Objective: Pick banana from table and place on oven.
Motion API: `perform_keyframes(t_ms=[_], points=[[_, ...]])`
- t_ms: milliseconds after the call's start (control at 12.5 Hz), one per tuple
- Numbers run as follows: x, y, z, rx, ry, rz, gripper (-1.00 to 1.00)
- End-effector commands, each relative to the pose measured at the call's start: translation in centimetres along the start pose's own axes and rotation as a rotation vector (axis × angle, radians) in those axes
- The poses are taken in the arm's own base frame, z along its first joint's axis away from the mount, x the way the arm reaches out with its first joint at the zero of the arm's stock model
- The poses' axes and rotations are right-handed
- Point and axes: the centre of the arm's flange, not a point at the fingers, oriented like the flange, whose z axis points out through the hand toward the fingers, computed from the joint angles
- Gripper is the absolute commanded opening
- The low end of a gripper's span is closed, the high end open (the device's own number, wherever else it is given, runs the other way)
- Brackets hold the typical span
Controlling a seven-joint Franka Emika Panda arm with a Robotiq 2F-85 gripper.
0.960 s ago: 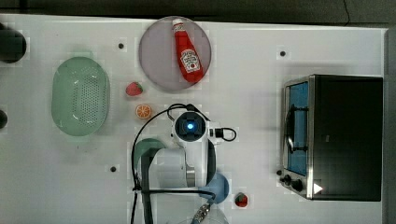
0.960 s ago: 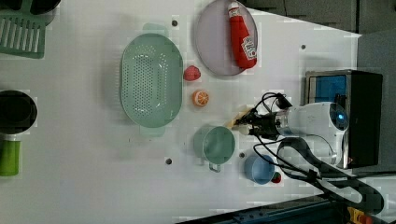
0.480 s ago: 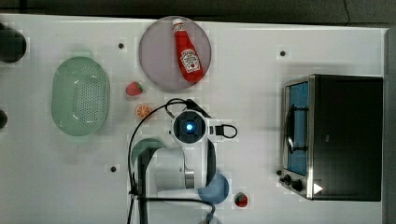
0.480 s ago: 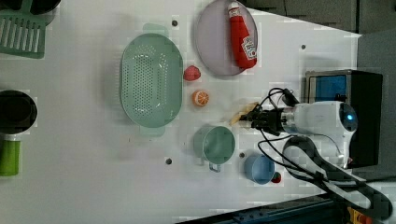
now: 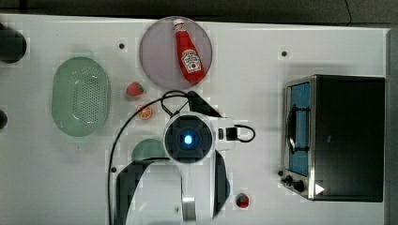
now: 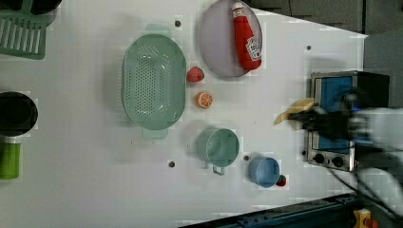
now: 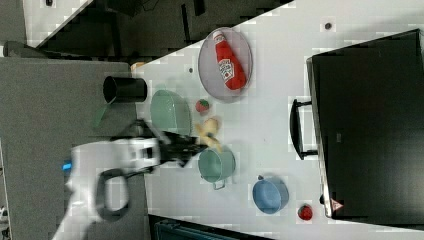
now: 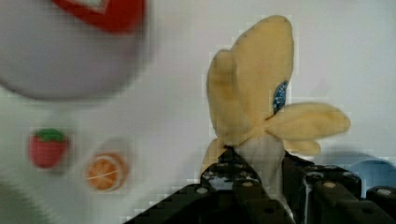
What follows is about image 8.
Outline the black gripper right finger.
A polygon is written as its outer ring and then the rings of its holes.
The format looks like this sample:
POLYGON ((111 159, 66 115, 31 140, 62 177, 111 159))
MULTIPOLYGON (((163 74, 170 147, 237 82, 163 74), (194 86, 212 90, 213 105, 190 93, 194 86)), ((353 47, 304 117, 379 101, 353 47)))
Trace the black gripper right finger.
POLYGON ((344 167, 287 154, 283 193, 296 224, 395 224, 395 188, 361 196, 361 179, 344 167))

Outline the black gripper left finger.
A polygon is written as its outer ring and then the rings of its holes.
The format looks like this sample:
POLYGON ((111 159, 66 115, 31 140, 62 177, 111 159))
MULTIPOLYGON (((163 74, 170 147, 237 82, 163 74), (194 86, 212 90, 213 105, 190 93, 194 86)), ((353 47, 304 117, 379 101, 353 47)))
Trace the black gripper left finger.
POLYGON ((232 148, 190 184, 124 224, 295 224, 232 148))

